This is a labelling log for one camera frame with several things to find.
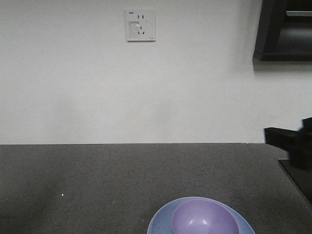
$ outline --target white wall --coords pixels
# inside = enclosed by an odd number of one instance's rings
[[[155,8],[127,43],[124,9]],[[312,116],[312,64],[255,62],[261,0],[0,1],[0,143],[263,142]]]

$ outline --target kitchen counter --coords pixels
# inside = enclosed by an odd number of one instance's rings
[[[311,234],[312,207],[266,144],[0,146],[1,234],[146,234],[185,196],[218,200],[256,234]]]

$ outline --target wall outlet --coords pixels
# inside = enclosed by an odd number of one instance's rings
[[[128,41],[156,40],[156,10],[125,10]]]

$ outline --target outlet faceplate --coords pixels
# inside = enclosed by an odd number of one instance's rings
[[[128,41],[156,40],[156,10],[125,10]]]

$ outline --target light blue plate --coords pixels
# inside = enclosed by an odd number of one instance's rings
[[[247,223],[247,221],[231,207],[228,207],[227,205],[224,205],[221,202],[198,196],[179,198],[161,207],[152,218],[147,230],[147,234],[172,234],[171,219],[174,211],[180,204],[194,199],[209,200],[223,206],[233,215],[233,217],[237,221],[239,234],[255,234],[251,226]]]

